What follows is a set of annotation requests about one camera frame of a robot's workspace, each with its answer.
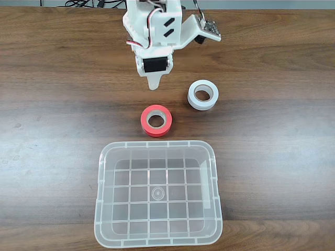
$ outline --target wood grain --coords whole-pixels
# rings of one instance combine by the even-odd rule
[[[98,157],[150,140],[139,117],[151,104],[173,115],[160,139],[212,145],[224,216],[217,243],[159,250],[334,250],[335,11],[207,11],[225,39],[176,51],[154,92],[123,14],[0,8],[0,250],[105,249]],[[186,99],[198,79],[220,91],[206,112]]]

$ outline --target robotic arm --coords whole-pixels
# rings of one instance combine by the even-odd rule
[[[205,20],[197,1],[193,2],[201,17],[191,15],[182,23],[180,0],[127,0],[123,23],[132,38],[127,44],[135,53],[139,75],[148,78],[151,90],[157,89],[162,75],[172,70],[174,50],[186,47],[192,40],[221,41],[215,22]]]

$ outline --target red tape roll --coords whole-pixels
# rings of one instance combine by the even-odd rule
[[[158,115],[163,118],[164,123],[160,127],[153,127],[149,124],[152,116]],[[168,109],[160,105],[152,105],[147,107],[141,115],[141,125],[147,135],[152,137],[164,136],[172,125],[172,115]]]

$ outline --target cable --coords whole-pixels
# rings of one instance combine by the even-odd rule
[[[117,2],[119,2],[119,1],[123,1],[123,0],[105,1],[105,4],[117,3]]]
[[[151,1],[151,0],[147,0],[147,2],[148,2],[149,4],[152,4],[153,6],[156,6],[156,7],[158,7],[158,8],[162,8],[162,5],[157,4],[157,3],[154,3],[154,2]]]
[[[122,0],[120,3],[118,3],[118,4],[114,5],[114,6],[113,6],[111,9],[114,9],[114,8],[116,8],[117,6],[119,6],[120,4],[122,4],[124,1],[125,1],[125,0]]]
[[[148,45],[148,47],[144,48],[143,45],[141,45],[140,43],[135,42],[135,41],[130,41],[130,40],[128,40],[128,41],[126,42],[126,44],[128,44],[128,45],[135,45],[135,46],[138,46],[138,47],[142,47],[142,48],[144,48],[144,49],[146,49],[146,50],[149,49],[150,47],[152,47],[153,41],[152,41],[152,38],[151,38],[150,24],[151,24],[151,18],[152,18],[152,16],[153,16],[156,12],[163,12],[163,9],[162,9],[162,8],[156,8],[156,9],[152,10],[152,11],[148,14],[148,17],[147,17],[147,26],[148,26],[148,33],[149,33],[149,36],[148,36],[149,45]]]
[[[200,9],[200,7],[198,5],[198,1],[197,0],[193,0],[193,3],[195,5],[195,7],[198,9],[200,15],[202,16],[203,21],[206,22],[205,15],[204,15],[203,11]]]

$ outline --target wire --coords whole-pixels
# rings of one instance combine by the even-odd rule
[[[158,8],[162,8],[162,5],[157,4],[157,3],[154,3],[152,0],[147,0],[147,2],[148,2],[149,4],[152,4],[153,6],[156,6],[156,7],[158,7]]]
[[[58,6],[58,7],[86,7],[86,8],[103,8],[99,6],[100,3],[123,3],[125,2],[125,0],[113,0],[113,1],[103,1],[103,0],[99,0],[99,4],[97,7],[94,6],[94,0],[92,0],[92,5],[87,5],[89,3],[90,0],[68,0],[65,2],[64,5]]]
[[[130,40],[128,40],[128,41],[126,42],[126,44],[128,44],[128,45],[135,45],[135,46],[144,48],[144,49],[146,49],[146,50],[149,49],[150,47],[152,47],[153,41],[152,41],[152,38],[151,38],[150,24],[151,24],[151,18],[152,18],[152,16],[153,16],[156,12],[163,12],[163,9],[162,9],[162,8],[156,8],[156,9],[152,10],[152,11],[148,14],[148,17],[147,17],[147,26],[148,26],[148,33],[149,33],[149,36],[148,36],[149,45],[148,45],[148,47],[144,48],[143,45],[141,45],[140,43],[135,42],[135,41],[130,41]]]
[[[114,5],[114,6],[113,6],[111,9],[114,9],[114,8],[116,8],[117,6],[119,6],[120,4],[122,4],[124,1],[125,1],[125,0],[122,0],[120,3],[118,3],[118,4]]]
[[[205,15],[204,15],[203,11],[200,9],[200,7],[198,5],[198,1],[197,0],[193,0],[193,3],[195,5],[195,7],[198,9],[200,15],[202,16],[203,21],[206,22]]]
[[[123,0],[105,1],[105,4],[117,3],[117,2],[119,2],[119,1],[123,1]]]

